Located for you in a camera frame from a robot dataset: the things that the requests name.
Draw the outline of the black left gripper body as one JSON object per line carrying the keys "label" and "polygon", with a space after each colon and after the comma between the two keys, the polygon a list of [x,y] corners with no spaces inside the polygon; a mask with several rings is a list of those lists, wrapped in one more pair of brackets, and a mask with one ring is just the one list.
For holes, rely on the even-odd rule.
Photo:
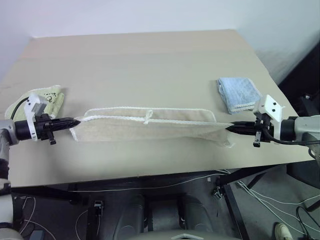
{"label": "black left gripper body", "polygon": [[34,127],[37,138],[41,141],[48,140],[50,145],[55,145],[56,140],[52,130],[52,119],[47,113],[35,117]]}

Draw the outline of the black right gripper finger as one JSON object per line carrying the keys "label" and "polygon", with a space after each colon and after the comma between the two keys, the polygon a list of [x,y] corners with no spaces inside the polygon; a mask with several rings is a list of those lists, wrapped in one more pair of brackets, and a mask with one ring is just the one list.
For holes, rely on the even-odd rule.
{"label": "black right gripper finger", "polygon": [[254,121],[234,121],[231,122],[230,128],[254,128],[255,122]]}
{"label": "black right gripper finger", "polygon": [[228,127],[226,128],[229,132],[236,133],[239,135],[255,135],[256,130],[254,128],[245,128],[245,127]]}

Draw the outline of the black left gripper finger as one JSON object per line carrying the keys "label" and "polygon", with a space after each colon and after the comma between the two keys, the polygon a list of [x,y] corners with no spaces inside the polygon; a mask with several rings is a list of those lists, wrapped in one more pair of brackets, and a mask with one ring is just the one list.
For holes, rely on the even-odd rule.
{"label": "black left gripper finger", "polygon": [[56,122],[51,126],[52,130],[66,130],[71,129],[79,125],[80,122]]}
{"label": "black left gripper finger", "polygon": [[80,121],[73,117],[61,117],[51,120],[53,124],[79,124]]}

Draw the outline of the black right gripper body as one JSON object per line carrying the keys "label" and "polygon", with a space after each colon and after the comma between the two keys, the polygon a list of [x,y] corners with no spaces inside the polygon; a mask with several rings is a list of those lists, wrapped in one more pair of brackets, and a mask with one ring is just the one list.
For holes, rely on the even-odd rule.
{"label": "black right gripper body", "polygon": [[254,123],[254,141],[253,146],[255,148],[261,147],[261,142],[263,143],[270,143],[271,138],[270,135],[270,128],[271,127],[271,118],[266,113],[259,113],[256,112],[254,114],[256,116],[256,120]]}

